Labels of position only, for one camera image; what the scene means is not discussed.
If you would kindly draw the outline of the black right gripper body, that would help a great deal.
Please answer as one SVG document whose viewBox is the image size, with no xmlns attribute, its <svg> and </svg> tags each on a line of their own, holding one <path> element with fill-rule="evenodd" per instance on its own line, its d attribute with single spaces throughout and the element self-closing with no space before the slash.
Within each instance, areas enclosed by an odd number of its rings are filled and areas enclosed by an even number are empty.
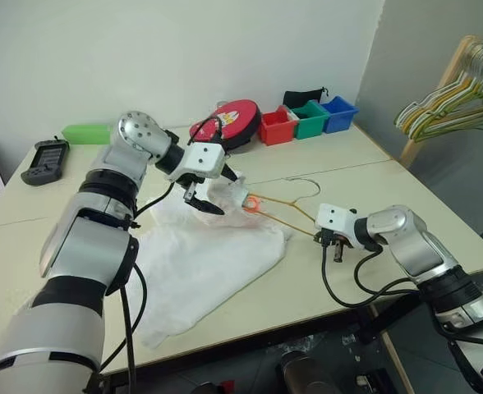
<svg viewBox="0 0 483 394">
<path fill-rule="evenodd" d="M 322 246 L 322 256 L 325 262 L 328 261 L 328 248 L 333 248 L 333 261 L 335 263 L 343 261 L 343 250 L 345 247 L 353 248 L 348 238 L 331 230 L 320 231 L 320 245 Z"/>
</svg>

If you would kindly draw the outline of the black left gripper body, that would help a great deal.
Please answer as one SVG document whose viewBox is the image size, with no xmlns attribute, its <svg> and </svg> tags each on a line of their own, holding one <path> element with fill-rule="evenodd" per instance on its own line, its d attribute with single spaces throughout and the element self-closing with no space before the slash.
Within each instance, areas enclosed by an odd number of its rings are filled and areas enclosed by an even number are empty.
<svg viewBox="0 0 483 394">
<path fill-rule="evenodd" d="M 177 179 L 177 184 L 184 190 L 183 199 L 190 203 L 196 195 L 196 187 L 205 182 L 204 177 L 195 174 L 183 174 Z"/>
</svg>

